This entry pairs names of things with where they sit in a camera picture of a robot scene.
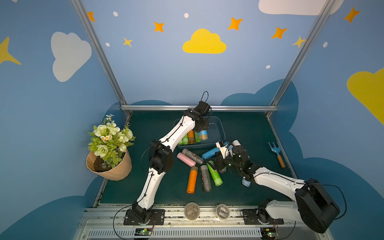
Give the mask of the blue bag roll gold end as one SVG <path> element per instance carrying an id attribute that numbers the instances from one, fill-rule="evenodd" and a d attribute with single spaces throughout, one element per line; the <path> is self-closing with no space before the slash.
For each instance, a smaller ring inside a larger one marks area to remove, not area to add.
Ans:
<path id="1" fill-rule="evenodd" d="M 201 130 L 198 133 L 198 139 L 200 141 L 206 141 L 208 139 L 208 132 L 207 132 L 207 130 Z"/>

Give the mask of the light green bag roll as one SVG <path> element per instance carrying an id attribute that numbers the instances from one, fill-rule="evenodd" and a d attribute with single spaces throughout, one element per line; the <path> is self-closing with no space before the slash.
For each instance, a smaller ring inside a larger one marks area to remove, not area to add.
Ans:
<path id="1" fill-rule="evenodd" d="M 187 134 L 183 137 L 182 143 L 183 143 L 183 145 L 188 145 L 189 144 L 189 138 L 188 138 Z"/>

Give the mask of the green bag roll red label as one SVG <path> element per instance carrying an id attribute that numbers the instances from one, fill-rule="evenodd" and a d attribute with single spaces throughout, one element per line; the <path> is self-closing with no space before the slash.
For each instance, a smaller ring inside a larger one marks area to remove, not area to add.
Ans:
<path id="1" fill-rule="evenodd" d="M 195 142 L 200 143 L 202 140 L 199 138 L 199 134 L 194 132 L 194 135 L 195 135 Z"/>

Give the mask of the orange bag roll gold end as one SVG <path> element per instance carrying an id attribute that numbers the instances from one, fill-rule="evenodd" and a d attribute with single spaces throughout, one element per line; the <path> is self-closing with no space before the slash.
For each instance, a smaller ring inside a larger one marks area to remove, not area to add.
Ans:
<path id="1" fill-rule="evenodd" d="M 195 133 L 193 130 L 191 130 L 188 132 L 188 143 L 189 145 L 193 145 L 195 142 Z"/>

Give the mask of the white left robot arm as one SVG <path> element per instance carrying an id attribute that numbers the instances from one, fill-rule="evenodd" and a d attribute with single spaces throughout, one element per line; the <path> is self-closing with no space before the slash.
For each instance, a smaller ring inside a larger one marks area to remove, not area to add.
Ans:
<path id="1" fill-rule="evenodd" d="M 206 117 L 211 106 L 203 101 L 191 109 L 184 111 L 177 125 L 164 137 L 153 140 L 149 147 L 149 169 L 143 190 L 138 199 L 132 204 L 132 210 L 140 223 L 150 220 L 155 196 L 164 175 L 174 165 L 173 152 L 180 140 L 188 132 L 201 132 L 209 128 L 209 120 Z"/>

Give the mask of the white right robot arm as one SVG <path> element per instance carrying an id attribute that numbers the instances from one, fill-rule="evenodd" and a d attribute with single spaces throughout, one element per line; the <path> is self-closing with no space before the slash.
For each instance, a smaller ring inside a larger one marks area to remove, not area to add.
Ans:
<path id="1" fill-rule="evenodd" d="M 239 143 L 222 146 L 217 143 L 220 153 L 215 167 L 237 169 L 242 184 L 268 187 L 290 200 L 282 202 L 266 200 L 256 209 L 256 218 L 261 225 L 270 225 L 273 220 L 287 219 L 304 223 L 314 232 L 323 234 L 331 223 L 339 218 L 340 208 L 324 188 L 315 179 L 300 180 L 273 172 L 251 162 L 248 151 Z"/>

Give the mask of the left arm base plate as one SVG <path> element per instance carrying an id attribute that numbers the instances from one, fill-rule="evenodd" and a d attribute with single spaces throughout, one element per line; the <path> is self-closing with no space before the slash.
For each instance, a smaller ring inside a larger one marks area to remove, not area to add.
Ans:
<path id="1" fill-rule="evenodd" d="M 155 224 L 162 226 L 165 220 L 164 209 L 154 209 L 151 212 L 145 212 L 144 216 L 138 216 L 132 209 L 126 211 L 124 217 L 124 226 L 149 226 Z"/>

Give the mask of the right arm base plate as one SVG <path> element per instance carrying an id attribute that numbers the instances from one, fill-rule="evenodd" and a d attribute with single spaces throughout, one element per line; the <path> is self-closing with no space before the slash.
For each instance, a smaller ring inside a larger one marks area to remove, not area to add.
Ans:
<path id="1" fill-rule="evenodd" d="M 245 225 L 283 225 L 283 219 L 273 219 L 265 210 L 242 209 L 240 212 Z"/>

